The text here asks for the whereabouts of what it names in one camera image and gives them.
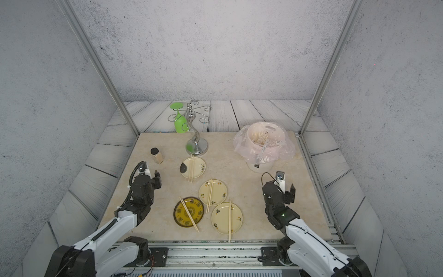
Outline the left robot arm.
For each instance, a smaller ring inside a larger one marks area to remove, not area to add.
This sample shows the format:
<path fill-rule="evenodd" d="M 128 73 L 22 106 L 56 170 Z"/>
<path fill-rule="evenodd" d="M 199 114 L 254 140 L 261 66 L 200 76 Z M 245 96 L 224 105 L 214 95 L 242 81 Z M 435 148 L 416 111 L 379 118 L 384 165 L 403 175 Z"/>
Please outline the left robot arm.
<path fill-rule="evenodd" d="M 138 166 L 130 176 L 129 193 L 114 212 L 114 218 L 72 246 L 62 245 L 50 259 L 47 277 L 109 277 L 126 265 L 153 264 L 148 241 L 128 237 L 117 241 L 140 225 L 151 211 L 155 190 L 162 186 L 158 171 L 150 174 Z"/>

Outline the bare wooden chopstick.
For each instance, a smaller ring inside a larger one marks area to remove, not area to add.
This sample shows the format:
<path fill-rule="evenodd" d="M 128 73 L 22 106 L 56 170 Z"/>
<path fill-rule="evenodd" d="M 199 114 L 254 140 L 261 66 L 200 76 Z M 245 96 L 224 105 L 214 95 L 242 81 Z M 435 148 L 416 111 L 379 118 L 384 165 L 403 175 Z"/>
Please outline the bare wooden chopstick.
<path fill-rule="evenodd" d="M 190 157 L 189 164 L 188 164 L 188 182 L 192 181 L 192 161 L 193 161 L 193 157 Z"/>

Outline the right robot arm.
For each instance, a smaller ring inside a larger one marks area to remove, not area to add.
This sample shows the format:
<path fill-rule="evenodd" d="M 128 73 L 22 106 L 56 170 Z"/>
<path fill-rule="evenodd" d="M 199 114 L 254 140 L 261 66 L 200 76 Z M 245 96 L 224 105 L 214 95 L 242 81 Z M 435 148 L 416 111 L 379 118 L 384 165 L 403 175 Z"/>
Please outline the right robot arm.
<path fill-rule="evenodd" d="M 276 248 L 281 264 L 295 264 L 310 277 L 371 277 L 366 263 L 341 253 L 317 235 L 287 204 L 295 199 L 295 187 L 284 192 L 276 181 L 262 186 L 265 214 L 284 234 Z"/>

